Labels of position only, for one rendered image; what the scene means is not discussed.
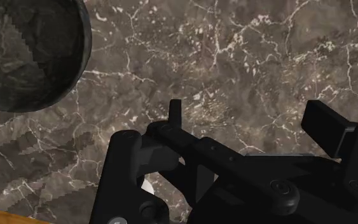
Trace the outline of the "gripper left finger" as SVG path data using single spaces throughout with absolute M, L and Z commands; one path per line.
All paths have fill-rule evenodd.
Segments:
M 144 134 L 115 132 L 109 142 L 89 224 L 173 224 L 167 203 L 141 186 L 158 172 L 191 208 L 186 224 L 292 224 L 297 187 L 281 173 L 253 173 L 245 157 L 181 127 L 181 101 L 171 100 L 166 120 Z

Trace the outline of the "white rounded object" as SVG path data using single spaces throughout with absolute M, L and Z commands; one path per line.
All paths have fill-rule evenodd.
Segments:
M 148 193 L 154 195 L 155 194 L 155 191 L 154 191 L 154 188 L 152 186 L 152 184 L 147 180 L 147 179 L 144 179 L 142 185 L 141 185 L 141 188 L 145 191 L 147 191 Z

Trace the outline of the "dark marbled bowl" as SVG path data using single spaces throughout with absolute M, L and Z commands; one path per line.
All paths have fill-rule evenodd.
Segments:
M 0 111 L 56 104 L 76 86 L 91 51 L 84 0 L 0 0 Z

